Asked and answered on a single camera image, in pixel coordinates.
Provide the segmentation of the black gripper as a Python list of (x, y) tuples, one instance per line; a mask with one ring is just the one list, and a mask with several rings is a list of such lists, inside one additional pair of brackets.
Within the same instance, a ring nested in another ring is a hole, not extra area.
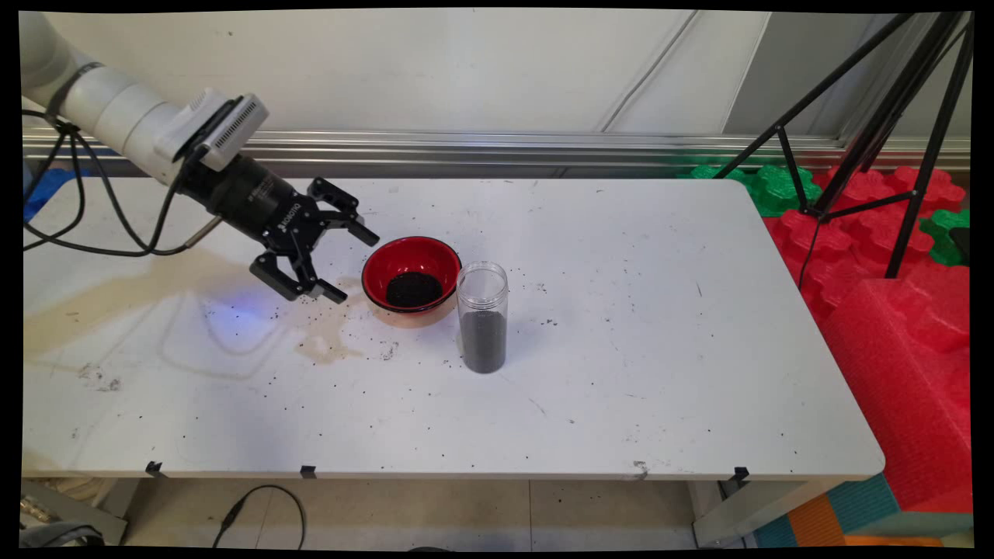
[[(381, 240), (363, 222), (355, 196), (323, 178), (312, 180), (306, 196), (244, 155), (220, 171), (196, 163), (180, 192), (263, 245), (266, 252), (253, 259), (249, 272), (288, 301), (302, 296), (334, 304), (348, 300), (314, 269), (311, 253), (323, 230), (343, 229), (369, 247)], [(317, 203), (332, 209), (323, 211)]]

